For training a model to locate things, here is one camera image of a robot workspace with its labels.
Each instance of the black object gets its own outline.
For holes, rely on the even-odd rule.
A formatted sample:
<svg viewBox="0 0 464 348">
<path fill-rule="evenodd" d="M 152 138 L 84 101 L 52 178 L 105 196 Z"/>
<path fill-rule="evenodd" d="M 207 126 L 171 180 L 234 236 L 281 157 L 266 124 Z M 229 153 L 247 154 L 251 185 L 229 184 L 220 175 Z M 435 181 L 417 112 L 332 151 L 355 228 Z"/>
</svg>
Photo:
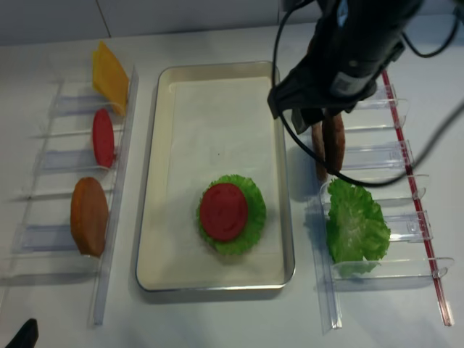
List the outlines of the black object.
<svg viewBox="0 0 464 348">
<path fill-rule="evenodd" d="M 16 333 L 6 348 L 33 348 L 38 339 L 38 326 L 36 319 L 29 319 Z"/>
<path fill-rule="evenodd" d="M 420 58 L 432 58 L 435 56 L 438 56 L 440 53 L 442 53 L 445 49 L 448 48 L 448 46 L 455 40 L 456 34 L 457 34 L 457 29 L 459 29 L 459 21 L 461 20 L 464 23 L 464 16 L 461 14 L 461 11 L 459 10 L 458 7 L 455 8 L 453 15 L 455 16 L 455 21 L 452 25 L 451 32 L 449 33 L 447 39 L 444 41 L 444 43 L 439 47 L 436 51 L 433 51 L 431 53 L 420 53 L 413 45 L 409 37 L 406 35 L 406 33 L 402 34 L 402 37 L 405 40 L 405 43 L 409 46 L 411 51 L 413 53 L 420 57 Z"/>
<path fill-rule="evenodd" d="M 277 89 L 276 86 L 276 70 L 277 70 L 277 51 L 278 51 L 278 43 L 281 39 L 283 27 L 286 23 L 286 21 L 289 19 L 290 15 L 295 12 L 298 9 L 301 9 L 302 7 L 310 4 L 313 0 L 304 0 L 296 5 L 294 5 L 290 11 L 288 11 L 285 16 L 283 16 L 282 22 L 278 27 L 277 35 L 275 36 L 275 43 L 274 43 L 274 50 L 273 50 L 273 65 L 272 65 L 272 79 L 271 79 L 271 92 L 268 97 L 268 104 L 270 105 L 271 109 L 274 108 L 273 110 L 273 115 L 274 117 L 279 117 L 283 123 L 283 126 L 285 127 L 286 131 L 289 133 L 291 138 L 297 143 L 297 145 L 308 155 L 310 155 L 317 163 L 321 164 L 324 166 L 325 169 L 327 169 L 328 172 L 332 173 L 335 175 L 337 178 L 342 179 L 343 181 L 346 181 L 347 183 L 351 183 L 352 185 L 357 185 L 357 186 L 364 186 L 364 187 L 384 187 L 388 185 L 392 185 L 393 183 L 396 183 L 397 181 L 402 180 L 405 176 L 409 175 L 410 173 L 413 172 L 413 169 L 415 169 L 417 166 L 419 166 L 422 161 L 431 153 L 431 150 L 433 147 L 436 145 L 436 143 L 442 138 L 444 133 L 451 127 L 451 125 L 456 122 L 456 120 L 461 116 L 462 113 L 464 113 L 464 100 L 461 101 L 461 103 L 457 106 L 455 110 L 453 110 L 442 122 L 442 124 L 435 130 L 434 134 L 430 139 L 428 140 L 428 143 L 426 145 L 426 148 L 420 153 L 420 155 L 417 158 L 417 161 L 409 166 L 406 167 L 406 170 L 399 174 L 398 176 L 395 176 L 392 179 L 386 180 L 386 181 L 381 181 L 381 182 L 375 182 L 375 183 L 368 183 L 365 181 L 359 181 L 355 180 L 353 178 L 350 178 L 344 174 L 341 174 L 339 171 L 334 170 L 330 165 L 327 164 L 327 162 L 320 158 L 316 153 L 314 153 L 313 150 L 311 150 L 309 147 L 303 144 L 301 140 L 299 140 L 298 136 L 293 132 L 293 130 L 290 128 L 289 124 L 287 123 L 285 117 L 283 116 L 283 110 L 284 109 L 279 109 L 278 102 L 274 100 L 275 94 L 274 91 Z"/>
<path fill-rule="evenodd" d="M 311 1 L 303 1 L 305 6 Z M 423 0 L 326 0 L 308 55 L 273 88 L 274 118 L 292 109 L 297 133 L 351 112 L 376 91 L 376 78 L 404 51 L 401 34 Z"/>
</svg>

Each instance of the red rod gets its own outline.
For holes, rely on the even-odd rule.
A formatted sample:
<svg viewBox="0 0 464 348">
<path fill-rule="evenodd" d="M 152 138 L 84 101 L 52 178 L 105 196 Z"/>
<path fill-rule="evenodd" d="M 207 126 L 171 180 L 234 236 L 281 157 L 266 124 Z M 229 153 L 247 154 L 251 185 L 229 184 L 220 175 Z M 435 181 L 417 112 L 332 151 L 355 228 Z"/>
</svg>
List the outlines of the red rod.
<svg viewBox="0 0 464 348">
<path fill-rule="evenodd" d="M 390 85 L 390 79 L 389 79 L 388 74 L 386 73 L 386 70 L 382 72 L 382 78 L 384 79 L 384 85 L 386 86 L 386 95 L 388 96 L 390 100 L 391 116 L 393 117 L 394 127 L 397 130 L 398 141 L 404 141 L 405 136 L 403 135 L 401 124 L 399 123 L 398 110 L 397 110 L 397 106 L 394 101 L 393 91 L 389 88 L 391 85 Z M 403 153 L 403 158 L 406 163 L 405 167 L 406 167 L 407 174 L 414 175 L 413 169 L 410 166 L 411 161 L 410 161 L 409 154 L 407 153 L 406 148 L 403 149 L 402 153 Z M 421 199 L 415 195 L 415 193 L 417 193 L 418 191 L 415 179 L 413 176 L 410 176 L 408 180 L 409 180 L 409 186 L 411 188 L 411 193 L 413 194 L 413 198 L 414 198 L 415 210 L 418 213 L 422 212 L 423 208 L 422 208 Z M 433 259 L 435 258 L 435 253 L 434 253 L 434 248 L 432 247 L 432 242 L 430 240 L 430 233 L 428 231 L 427 224 L 421 223 L 420 230 L 422 231 L 423 243 L 424 243 L 424 246 L 426 247 L 427 257 L 429 259 Z M 436 260 L 429 260 L 428 263 L 430 265 L 430 270 L 432 272 L 432 275 L 436 274 L 438 272 L 438 265 L 436 264 Z M 440 307 L 440 312 L 442 313 L 443 324 L 445 324 L 446 326 L 451 326 L 452 325 L 451 313 L 447 306 L 447 300 L 444 297 L 442 280 L 440 278 L 435 278 L 435 277 L 433 277 L 433 280 L 434 280 L 434 285 L 435 285 L 436 297 L 438 299 L 438 304 Z"/>
</svg>

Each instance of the red tomato slice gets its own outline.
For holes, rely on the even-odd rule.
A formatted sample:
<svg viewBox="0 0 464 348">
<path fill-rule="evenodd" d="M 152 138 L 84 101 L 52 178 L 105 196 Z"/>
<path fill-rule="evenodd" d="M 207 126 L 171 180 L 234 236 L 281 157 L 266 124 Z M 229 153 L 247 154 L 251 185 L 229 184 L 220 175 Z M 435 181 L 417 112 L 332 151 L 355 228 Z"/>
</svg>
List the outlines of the red tomato slice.
<svg viewBox="0 0 464 348">
<path fill-rule="evenodd" d="M 100 109 L 95 114 L 92 141 L 96 162 L 103 167 L 111 167 L 115 158 L 115 134 L 106 109 Z"/>
<path fill-rule="evenodd" d="M 231 183 L 211 186 L 200 204 L 200 221 L 207 235 L 216 241 L 231 241 L 244 229 L 248 205 L 244 194 Z"/>
</svg>

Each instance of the yellow cheese slice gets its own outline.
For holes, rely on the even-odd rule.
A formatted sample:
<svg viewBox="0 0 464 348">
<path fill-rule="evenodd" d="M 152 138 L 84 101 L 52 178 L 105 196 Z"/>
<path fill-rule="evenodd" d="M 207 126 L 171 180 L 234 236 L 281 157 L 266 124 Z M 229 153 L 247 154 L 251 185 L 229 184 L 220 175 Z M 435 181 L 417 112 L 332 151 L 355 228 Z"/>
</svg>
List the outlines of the yellow cheese slice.
<svg viewBox="0 0 464 348">
<path fill-rule="evenodd" d="M 103 41 L 100 41 L 98 50 L 92 54 L 92 61 L 94 88 L 110 102 L 117 104 L 112 106 L 116 113 L 125 116 L 129 79 L 123 67 Z"/>
</svg>

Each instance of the white table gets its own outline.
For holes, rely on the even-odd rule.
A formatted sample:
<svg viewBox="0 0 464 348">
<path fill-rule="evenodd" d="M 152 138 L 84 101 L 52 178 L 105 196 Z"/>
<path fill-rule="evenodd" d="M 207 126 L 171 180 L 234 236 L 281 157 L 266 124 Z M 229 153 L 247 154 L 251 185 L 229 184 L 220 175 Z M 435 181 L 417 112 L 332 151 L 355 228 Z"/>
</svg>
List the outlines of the white table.
<svg viewBox="0 0 464 348">
<path fill-rule="evenodd" d="M 439 46 L 447 35 L 450 16 L 420 17 L 410 27 L 411 39 L 423 51 Z M 278 66 L 285 75 L 305 54 L 314 25 L 292 25 L 281 40 Z M 149 118 L 159 74 L 167 67 L 269 60 L 276 28 L 227 30 L 171 36 L 142 36 L 107 40 L 124 51 L 140 75 L 136 118 L 128 171 L 109 282 L 104 325 L 88 328 L 88 307 L 73 303 L 90 298 L 88 283 L 15 287 L 2 315 L 0 346 L 4 346 L 25 318 L 38 319 L 37 347 L 460 347 L 464 338 L 464 236 L 460 214 L 464 208 L 464 122 L 460 121 L 418 171 L 431 175 L 423 200 L 434 232 L 436 255 L 451 256 L 454 268 L 443 283 L 456 324 L 442 325 L 433 286 L 408 291 L 346 293 L 341 296 L 344 328 L 323 334 L 315 291 L 312 248 L 303 223 L 305 203 L 292 200 L 297 272 L 272 300 L 148 303 L 134 281 L 134 250 L 138 243 L 141 175 Z M 439 121 L 461 100 L 464 91 L 464 32 L 435 59 L 419 59 L 406 51 L 389 68 L 400 97 L 411 103 L 404 129 L 414 154 L 422 149 Z M 90 52 L 97 41 L 53 43 L 0 48 L 0 231 L 10 233 L 20 222 L 23 202 L 12 202 L 12 190 L 24 184 L 34 154 L 24 134 L 35 128 L 34 112 L 48 105 L 52 91 L 43 85 L 44 72 L 30 62 L 41 53 Z M 305 174 L 309 161 L 287 139 L 289 179 Z"/>
</svg>

